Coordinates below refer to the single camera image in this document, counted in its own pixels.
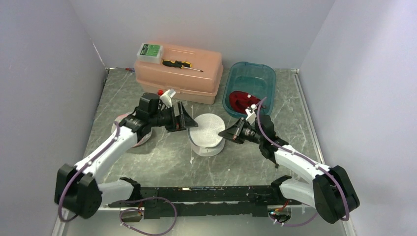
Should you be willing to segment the white mesh laundry bag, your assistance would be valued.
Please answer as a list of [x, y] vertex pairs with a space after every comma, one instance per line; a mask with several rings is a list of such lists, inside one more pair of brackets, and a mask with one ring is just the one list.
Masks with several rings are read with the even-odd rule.
[[218, 155], [225, 145], [224, 138], [218, 135], [219, 132], [226, 129], [224, 120], [211, 113], [201, 114], [194, 120], [198, 127], [188, 130], [192, 150], [202, 157]]

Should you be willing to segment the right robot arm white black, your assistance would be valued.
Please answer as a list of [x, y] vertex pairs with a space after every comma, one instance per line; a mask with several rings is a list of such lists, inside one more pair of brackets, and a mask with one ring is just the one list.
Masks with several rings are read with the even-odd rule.
[[270, 116], [260, 115], [253, 124], [240, 118], [218, 135], [237, 144], [246, 141], [257, 144], [265, 159], [290, 169], [301, 178], [283, 176], [275, 180], [271, 184], [271, 198], [275, 203], [295, 200], [313, 207], [323, 220], [331, 224], [348, 220], [350, 213], [360, 206], [346, 170], [338, 165], [321, 164], [297, 151], [278, 137]]

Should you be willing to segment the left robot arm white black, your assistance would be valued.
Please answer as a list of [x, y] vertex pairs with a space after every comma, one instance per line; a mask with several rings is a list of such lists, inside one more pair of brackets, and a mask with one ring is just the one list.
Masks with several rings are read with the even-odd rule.
[[154, 127], [164, 127], [167, 132], [198, 127], [182, 102], [172, 103], [173, 96], [172, 89], [162, 95], [144, 93], [133, 112], [115, 121], [115, 131], [96, 150], [74, 165], [64, 164], [59, 168], [54, 201], [62, 222], [73, 220], [65, 218], [63, 209], [72, 212], [74, 217], [88, 219], [103, 205], [122, 202], [133, 207], [143, 200], [141, 185], [133, 179], [121, 177], [103, 183], [103, 178]]

